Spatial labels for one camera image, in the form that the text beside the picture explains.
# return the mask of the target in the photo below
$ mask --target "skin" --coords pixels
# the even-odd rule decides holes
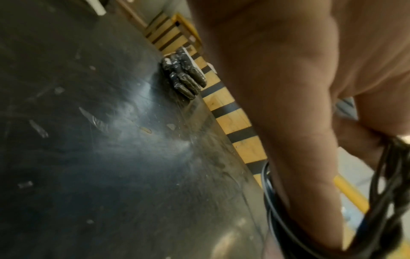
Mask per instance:
[[[337,147],[374,168],[381,134],[410,134],[410,2],[188,2],[211,62],[274,165],[290,216],[341,249]],[[354,97],[359,121],[333,114],[345,97]],[[269,237],[265,258],[279,254]]]

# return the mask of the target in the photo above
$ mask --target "black cable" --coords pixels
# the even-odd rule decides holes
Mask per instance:
[[[403,240],[401,217],[410,207],[410,145],[398,138],[385,141],[378,168],[372,177],[369,210],[345,251],[330,250],[315,242],[288,215],[269,179],[268,163],[262,169],[262,187],[268,225],[285,259],[384,259]],[[386,187],[378,192],[380,179]],[[388,216],[389,206],[394,213]]]

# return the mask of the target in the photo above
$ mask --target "wire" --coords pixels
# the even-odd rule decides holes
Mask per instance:
[[[401,217],[410,207],[410,145],[399,138],[385,140],[385,148],[369,194],[369,210],[345,251],[330,250],[315,242],[294,222],[272,186],[269,164],[262,169],[262,187],[268,225],[278,239],[286,259],[384,259],[398,248],[403,239]],[[379,193],[379,182],[386,187]],[[388,216],[389,206],[394,213]]]

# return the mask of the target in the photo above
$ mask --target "hand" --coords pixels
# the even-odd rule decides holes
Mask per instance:
[[[410,2],[190,0],[205,49],[271,160],[290,216],[342,246],[337,147],[374,167],[410,133]],[[353,96],[359,121],[332,113]]]

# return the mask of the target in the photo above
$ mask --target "black metal surface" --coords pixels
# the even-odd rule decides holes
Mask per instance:
[[[0,3],[0,258],[259,258],[262,192],[118,14]]]

